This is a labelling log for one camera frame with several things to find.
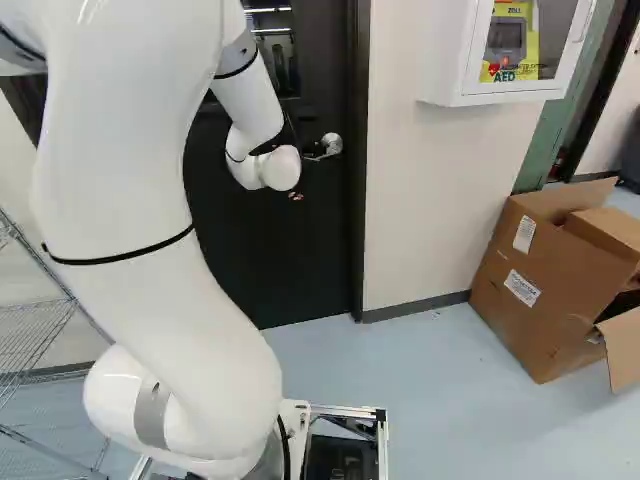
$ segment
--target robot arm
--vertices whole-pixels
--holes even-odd
[[[233,120],[225,149],[227,166],[248,190],[290,190],[300,179],[296,148],[285,145],[265,155],[249,155],[280,133],[284,117],[239,3],[225,11],[225,44],[211,90]]]
[[[221,78],[224,45],[246,40],[240,20],[238,0],[0,2],[0,23],[41,42],[49,71],[36,221],[58,274],[116,341],[85,383],[89,416],[131,449],[216,479],[259,462],[282,379],[190,226],[181,160],[206,89],[234,120],[227,151],[245,187],[299,176],[297,152],[249,155],[283,122],[259,56]],[[281,164],[286,182],[269,167]]]

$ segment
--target yellow aed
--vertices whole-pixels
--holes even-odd
[[[481,83],[538,80],[540,33],[533,1],[496,0],[480,72]]]

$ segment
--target white label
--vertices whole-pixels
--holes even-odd
[[[523,215],[522,220],[520,220],[520,225],[518,225],[516,237],[513,239],[513,248],[528,255],[535,233],[536,222],[534,222],[532,218]]]
[[[535,305],[536,300],[538,300],[538,297],[542,293],[515,270],[509,272],[507,279],[504,281],[504,286],[529,308]]]

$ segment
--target cardboard box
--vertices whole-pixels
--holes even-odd
[[[613,391],[640,381],[640,309],[605,312],[638,259],[565,226],[601,207],[616,180],[510,197],[474,278],[471,305],[538,383],[605,356]]]

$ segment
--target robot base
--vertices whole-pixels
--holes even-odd
[[[388,480],[386,410],[285,400],[280,416],[289,436],[291,480]],[[156,473],[162,470],[141,457],[129,480],[198,478]]]

